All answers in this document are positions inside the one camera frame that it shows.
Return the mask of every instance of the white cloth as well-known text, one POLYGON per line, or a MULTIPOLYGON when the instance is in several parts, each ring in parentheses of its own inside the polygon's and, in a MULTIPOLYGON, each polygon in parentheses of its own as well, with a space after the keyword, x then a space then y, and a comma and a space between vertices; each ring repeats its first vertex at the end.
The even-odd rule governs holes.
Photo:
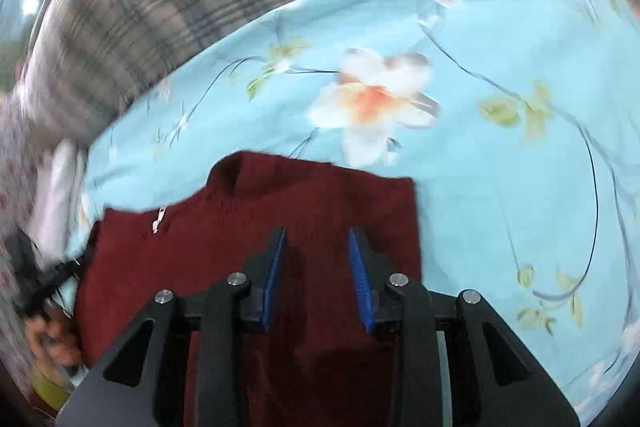
POLYGON ((62 140, 50 160, 45 158, 38 170, 36 201, 28 234, 40 250, 38 265, 41 268, 65 257, 84 164, 84 153, 69 140, 62 140))

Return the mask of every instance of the human hand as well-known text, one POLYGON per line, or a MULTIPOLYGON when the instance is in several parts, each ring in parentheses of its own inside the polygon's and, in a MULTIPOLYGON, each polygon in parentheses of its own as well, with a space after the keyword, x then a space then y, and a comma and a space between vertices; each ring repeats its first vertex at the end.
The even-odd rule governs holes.
POLYGON ((25 322, 25 333, 37 370, 53 383, 64 387, 68 376, 60 371, 60 366, 76 367, 82 363, 82 356, 78 339, 72 333, 71 320, 62 308, 54 305, 47 312, 49 322, 42 317, 30 318, 25 322))

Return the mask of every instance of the red knit garment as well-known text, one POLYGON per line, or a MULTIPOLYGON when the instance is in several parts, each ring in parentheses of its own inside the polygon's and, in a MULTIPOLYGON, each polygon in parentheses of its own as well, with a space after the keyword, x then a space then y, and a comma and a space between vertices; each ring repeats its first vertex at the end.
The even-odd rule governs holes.
MULTIPOLYGON (((327 163, 241 152, 212 169, 206 187, 158 211, 107 210, 75 318, 91 366, 159 289, 204 290, 262 250, 273 227, 289 245, 274 323, 243 338, 254 427, 383 427, 392 344, 365 334, 348 262, 347 232, 364 227, 394 269, 420 277, 414 183, 327 163)), ((193 425, 194 364, 185 395, 193 425)))

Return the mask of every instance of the zipper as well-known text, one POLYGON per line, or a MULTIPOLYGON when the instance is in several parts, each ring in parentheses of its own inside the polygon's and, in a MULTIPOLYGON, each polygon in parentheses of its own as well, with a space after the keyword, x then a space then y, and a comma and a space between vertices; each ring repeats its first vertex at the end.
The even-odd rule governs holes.
POLYGON ((158 233, 158 228, 160 227, 160 223, 162 223, 162 219, 164 218, 165 212, 166 212, 166 207, 162 207, 160 210, 158 210, 158 219, 156 219, 153 225, 151 226, 151 230, 153 230, 154 233, 158 233))

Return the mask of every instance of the light blue bedsheet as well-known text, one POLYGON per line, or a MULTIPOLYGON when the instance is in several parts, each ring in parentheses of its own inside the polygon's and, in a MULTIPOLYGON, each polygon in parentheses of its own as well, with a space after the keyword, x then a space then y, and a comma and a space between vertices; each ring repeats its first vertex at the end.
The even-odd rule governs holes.
POLYGON ((410 176, 424 285, 478 289, 586 425, 640 343, 638 71, 624 0, 300 0, 94 144, 70 255, 104 207, 183 200, 238 150, 410 176))

